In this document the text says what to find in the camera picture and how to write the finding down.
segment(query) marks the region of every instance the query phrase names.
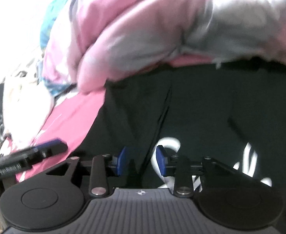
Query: pink and white fabric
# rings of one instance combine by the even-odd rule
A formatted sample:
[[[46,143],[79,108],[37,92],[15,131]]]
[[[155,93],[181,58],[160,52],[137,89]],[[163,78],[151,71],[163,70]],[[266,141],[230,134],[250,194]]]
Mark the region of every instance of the pink and white fabric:
[[[155,64],[259,55],[286,64],[286,0],[70,0],[43,77],[88,93]]]

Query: pink blanket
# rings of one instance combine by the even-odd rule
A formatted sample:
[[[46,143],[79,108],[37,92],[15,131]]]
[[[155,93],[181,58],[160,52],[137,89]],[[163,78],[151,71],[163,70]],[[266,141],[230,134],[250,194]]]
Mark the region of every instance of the pink blanket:
[[[209,52],[181,55],[181,50],[187,53],[189,49],[186,45],[178,45],[176,48],[172,39],[179,41],[183,34],[189,37],[191,34],[186,33],[184,29],[194,26],[192,22],[193,18],[197,18],[196,15],[208,15],[207,18],[211,19],[211,11],[207,6],[209,1],[71,1],[67,9],[71,8],[71,11],[76,11],[75,15],[70,14],[68,17],[68,11],[65,9],[51,32],[51,40],[45,57],[45,76],[56,83],[66,80],[78,82],[82,91],[88,92],[102,86],[106,77],[117,80],[161,59],[171,60],[173,65],[180,66],[194,64],[194,62],[211,62],[216,58],[222,61],[233,59],[236,56],[249,57],[258,54],[266,59],[276,59],[286,64],[286,0],[247,0],[253,1],[253,3],[248,3],[252,9],[246,8],[242,11],[238,10],[241,9],[239,3],[244,5],[245,0],[234,0],[234,3],[232,0],[214,0],[219,2],[214,3],[210,10],[214,10],[213,16],[219,20],[218,24],[213,26],[212,20],[207,23],[206,19],[202,21],[198,19],[197,24],[201,24],[202,28],[196,29],[196,34],[192,35],[192,40],[197,41],[196,48],[198,50],[206,48]],[[220,11],[222,8],[227,9],[217,14],[217,6]],[[167,7],[172,11],[161,12]],[[154,25],[150,22],[158,26],[159,32],[153,32],[152,26]],[[234,38],[227,38],[228,43],[223,43],[218,26],[227,24],[230,26],[227,33]],[[242,32],[241,25],[246,26],[243,31],[245,38],[238,38]],[[143,26],[150,29],[150,32],[139,31],[144,28]],[[259,34],[257,31],[259,36],[255,38],[250,31],[256,31],[257,28],[265,34]],[[212,40],[207,37],[207,29],[212,31]],[[69,30],[70,37],[64,34],[63,30]],[[257,40],[258,45],[254,45],[254,40]],[[165,51],[166,48],[160,49],[163,44],[170,47],[169,54]],[[238,48],[232,50],[230,47],[234,45]],[[100,90],[88,95],[79,93],[56,107],[34,144],[58,137],[67,142],[69,151],[66,154],[45,159],[41,164],[35,165],[32,170],[18,175],[18,180],[22,181],[65,160],[86,136],[103,101],[104,90]]]
[[[69,0],[52,28],[43,77],[88,93],[159,61],[255,55],[286,64],[286,0]]]

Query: round black cover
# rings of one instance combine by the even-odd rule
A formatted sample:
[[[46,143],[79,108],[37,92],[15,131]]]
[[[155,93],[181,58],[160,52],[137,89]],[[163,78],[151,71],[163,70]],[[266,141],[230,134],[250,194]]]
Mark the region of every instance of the round black cover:
[[[199,194],[198,204],[212,221],[236,230],[273,225],[283,208],[277,192],[261,188],[206,189]]]
[[[0,198],[3,217],[20,230],[57,228],[73,219],[83,205],[83,193],[64,176],[34,176]]]

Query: ribbed surface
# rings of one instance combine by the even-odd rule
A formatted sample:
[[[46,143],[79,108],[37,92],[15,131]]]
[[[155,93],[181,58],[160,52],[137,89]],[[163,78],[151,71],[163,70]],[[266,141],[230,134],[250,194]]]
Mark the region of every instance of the ribbed surface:
[[[26,234],[9,230],[6,234]],[[189,199],[167,189],[116,189],[105,199],[91,201],[83,215],[66,227],[41,234],[278,234],[266,230],[229,230],[204,217]]]

